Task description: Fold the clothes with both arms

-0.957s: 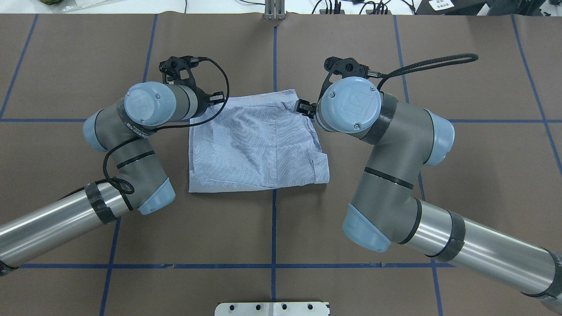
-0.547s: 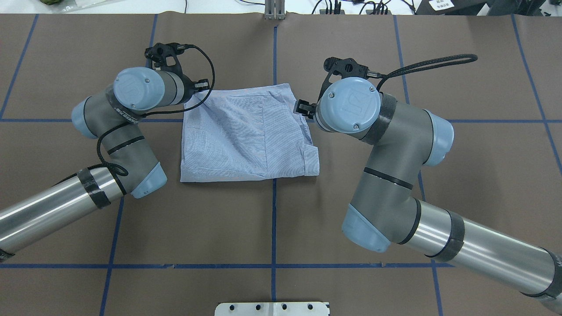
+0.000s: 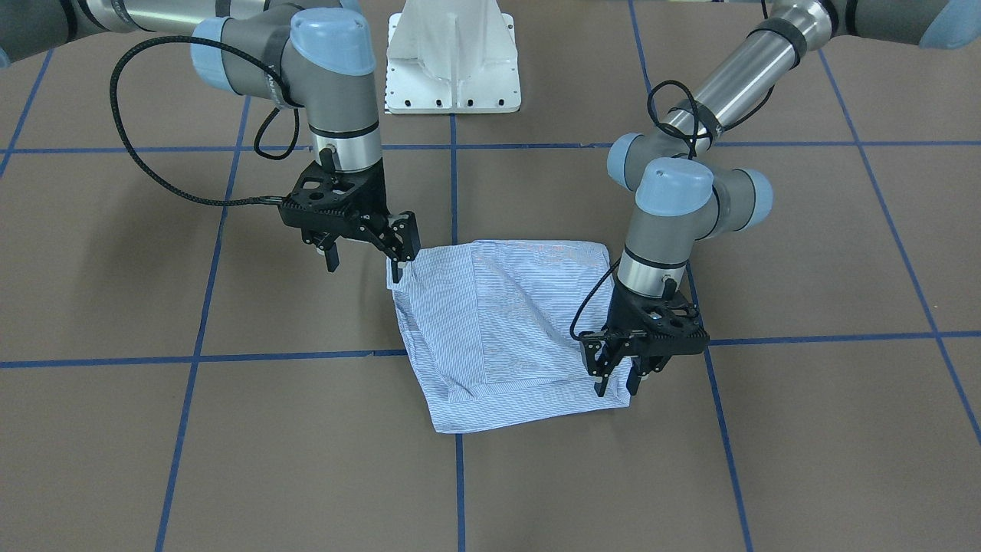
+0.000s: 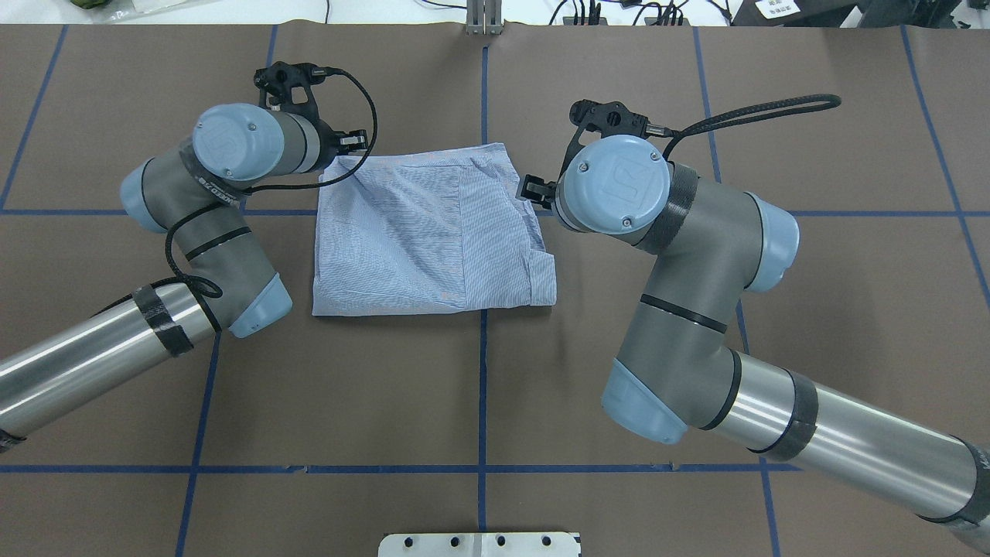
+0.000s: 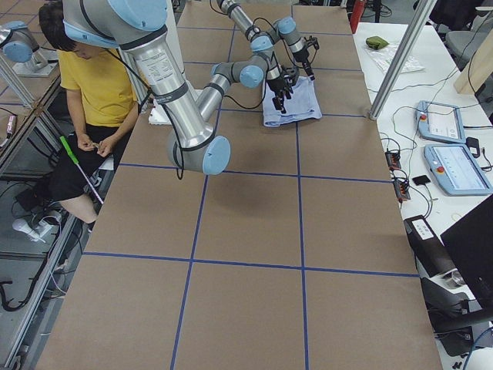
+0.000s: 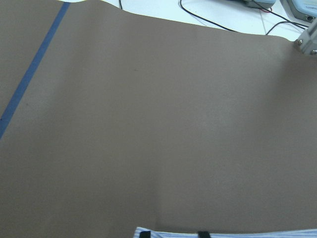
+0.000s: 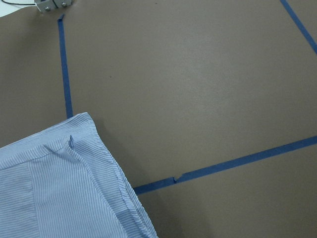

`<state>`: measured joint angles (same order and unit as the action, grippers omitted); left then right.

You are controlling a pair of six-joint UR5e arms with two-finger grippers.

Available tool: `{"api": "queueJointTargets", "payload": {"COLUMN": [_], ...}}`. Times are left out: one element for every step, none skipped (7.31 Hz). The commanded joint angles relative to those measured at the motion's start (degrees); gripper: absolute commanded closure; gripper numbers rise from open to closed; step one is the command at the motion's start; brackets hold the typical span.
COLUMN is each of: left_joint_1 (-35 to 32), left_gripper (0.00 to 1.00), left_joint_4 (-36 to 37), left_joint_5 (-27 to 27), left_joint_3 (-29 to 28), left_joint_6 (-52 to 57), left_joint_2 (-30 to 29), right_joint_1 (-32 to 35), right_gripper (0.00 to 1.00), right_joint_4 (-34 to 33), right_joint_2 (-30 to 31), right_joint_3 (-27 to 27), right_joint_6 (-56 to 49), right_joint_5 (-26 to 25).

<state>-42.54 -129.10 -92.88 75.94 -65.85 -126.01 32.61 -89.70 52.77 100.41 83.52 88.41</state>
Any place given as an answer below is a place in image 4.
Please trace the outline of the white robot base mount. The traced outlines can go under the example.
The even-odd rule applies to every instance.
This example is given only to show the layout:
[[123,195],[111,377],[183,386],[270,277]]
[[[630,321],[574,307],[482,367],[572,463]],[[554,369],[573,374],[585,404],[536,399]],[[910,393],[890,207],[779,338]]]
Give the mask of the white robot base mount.
[[566,531],[399,533],[378,556],[581,556],[579,533]]

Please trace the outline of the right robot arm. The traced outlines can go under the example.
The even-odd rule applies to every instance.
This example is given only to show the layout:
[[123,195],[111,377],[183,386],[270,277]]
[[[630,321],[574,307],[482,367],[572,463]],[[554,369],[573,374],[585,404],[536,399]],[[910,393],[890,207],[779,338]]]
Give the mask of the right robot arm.
[[629,135],[579,145],[557,180],[525,176],[517,195],[570,231],[655,257],[601,397],[610,419],[664,444],[691,428],[713,432],[988,553],[986,448],[729,348],[743,295],[773,289],[795,261],[791,213]]

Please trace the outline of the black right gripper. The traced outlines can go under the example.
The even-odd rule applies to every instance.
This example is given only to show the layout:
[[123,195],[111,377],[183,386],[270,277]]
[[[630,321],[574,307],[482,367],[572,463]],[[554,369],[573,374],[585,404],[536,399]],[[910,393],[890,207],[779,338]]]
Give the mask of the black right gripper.
[[551,210],[558,193],[558,183],[547,181],[534,174],[524,174],[517,186],[517,198],[534,204],[541,210]]

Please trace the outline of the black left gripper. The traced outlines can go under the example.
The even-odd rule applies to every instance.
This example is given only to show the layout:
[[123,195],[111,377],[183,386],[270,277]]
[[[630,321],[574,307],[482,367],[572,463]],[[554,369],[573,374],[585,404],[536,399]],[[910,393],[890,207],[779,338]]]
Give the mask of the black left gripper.
[[349,155],[351,152],[368,149],[368,133],[364,129],[343,132],[333,129],[328,124],[318,124],[317,133],[318,163],[331,163],[339,155]]

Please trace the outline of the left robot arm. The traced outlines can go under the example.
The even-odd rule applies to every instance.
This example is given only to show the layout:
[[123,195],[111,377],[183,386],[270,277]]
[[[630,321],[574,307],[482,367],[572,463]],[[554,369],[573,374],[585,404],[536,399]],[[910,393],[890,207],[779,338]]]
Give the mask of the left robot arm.
[[306,109],[222,104],[121,183],[128,217],[158,236],[159,271],[70,326],[2,361],[2,451],[168,360],[228,332],[244,338],[286,317],[293,300],[241,204],[272,177],[368,154],[369,130],[332,130]]

